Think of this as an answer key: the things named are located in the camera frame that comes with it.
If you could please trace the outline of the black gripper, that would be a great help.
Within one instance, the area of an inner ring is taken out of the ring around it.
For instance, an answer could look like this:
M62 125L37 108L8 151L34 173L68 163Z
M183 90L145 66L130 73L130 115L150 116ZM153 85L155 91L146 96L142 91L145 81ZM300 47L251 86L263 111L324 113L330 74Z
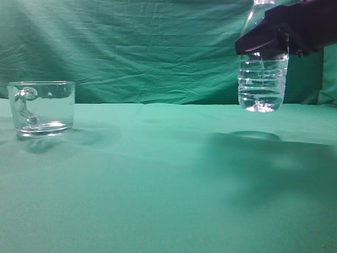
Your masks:
M235 41L235 51L237 55L259 52L263 59L271 60L288 52L308 56L333 44L336 1L299 1L266 11L265 20Z

